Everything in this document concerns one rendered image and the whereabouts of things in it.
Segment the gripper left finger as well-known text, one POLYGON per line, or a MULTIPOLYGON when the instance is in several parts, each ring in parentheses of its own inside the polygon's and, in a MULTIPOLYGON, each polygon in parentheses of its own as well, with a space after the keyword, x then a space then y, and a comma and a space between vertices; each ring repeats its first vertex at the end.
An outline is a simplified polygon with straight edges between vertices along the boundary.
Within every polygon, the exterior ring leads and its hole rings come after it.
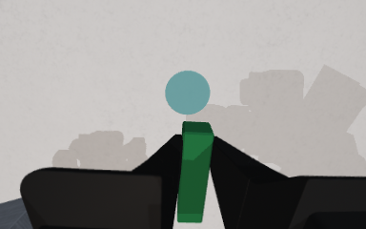
POLYGON ((182 151, 182 135, 174 135, 132 170, 151 172, 47 167, 28 173, 20 194, 32 228, 173 229, 182 151))

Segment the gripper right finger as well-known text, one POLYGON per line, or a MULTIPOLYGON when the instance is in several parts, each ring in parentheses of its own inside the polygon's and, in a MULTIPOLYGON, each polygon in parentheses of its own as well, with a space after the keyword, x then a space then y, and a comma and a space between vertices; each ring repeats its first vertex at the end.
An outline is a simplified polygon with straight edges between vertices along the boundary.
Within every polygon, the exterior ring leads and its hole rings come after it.
POLYGON ((303 229, 315 212, 366 211, 366 177, 286 177, 218 136, 210 170, 225 229, 303 229))

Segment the cyan circle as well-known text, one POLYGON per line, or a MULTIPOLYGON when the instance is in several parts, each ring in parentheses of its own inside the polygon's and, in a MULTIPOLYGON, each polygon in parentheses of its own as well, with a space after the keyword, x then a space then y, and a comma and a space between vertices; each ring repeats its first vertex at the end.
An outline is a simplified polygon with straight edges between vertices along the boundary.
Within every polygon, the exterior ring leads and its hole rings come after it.
POLYGON ((169 106, 183 115, 200 112, 207 105, 210 93, 208 81, 194 71, 176 73, 168 81, 165 90, 169 106))

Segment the green rectangular post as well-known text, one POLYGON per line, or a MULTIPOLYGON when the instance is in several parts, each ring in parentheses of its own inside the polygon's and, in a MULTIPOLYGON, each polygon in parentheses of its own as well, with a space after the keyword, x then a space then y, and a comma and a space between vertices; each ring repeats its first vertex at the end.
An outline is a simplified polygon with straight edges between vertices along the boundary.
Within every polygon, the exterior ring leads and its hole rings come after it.
POLYGON ((184 121, 182 123, 182 139, 183 151, 177 198, 177 221, 201 223, 214 132, 209 122, 184 121))

